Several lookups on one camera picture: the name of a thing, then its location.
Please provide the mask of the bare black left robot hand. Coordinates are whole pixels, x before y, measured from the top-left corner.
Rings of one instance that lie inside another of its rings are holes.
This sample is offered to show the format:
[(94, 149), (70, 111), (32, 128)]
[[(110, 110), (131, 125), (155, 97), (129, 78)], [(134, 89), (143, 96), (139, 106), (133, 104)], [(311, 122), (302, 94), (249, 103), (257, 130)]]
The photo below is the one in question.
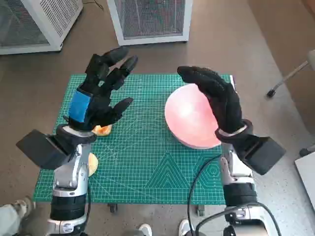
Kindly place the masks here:
[(138, 57), (129, 57), (119, 68), (110, 70), (128, 54), (126, 47), (113, 49), (102, 56), (94, 54), (86, 68), (86, 77), (76, 89), (69, 107), (68, 125), (78, 131), (92, 131), (96, 126), (108, 126), (121, 119), (131, 105), (128, 97), (110, 106), (111, 93), (118, 90), (135, 68)]

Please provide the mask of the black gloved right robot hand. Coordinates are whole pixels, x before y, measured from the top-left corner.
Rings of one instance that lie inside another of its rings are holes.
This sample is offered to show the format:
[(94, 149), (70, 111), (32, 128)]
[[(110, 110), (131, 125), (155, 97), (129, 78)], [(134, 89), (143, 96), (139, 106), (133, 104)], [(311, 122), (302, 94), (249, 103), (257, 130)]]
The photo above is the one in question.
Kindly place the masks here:
[(231, 83), (208, 68), (179, 66), (177, 72), (185, 83), (196, 84), (207, 97), (221, 131), (233, 134), (245, 128), (239, 96)]

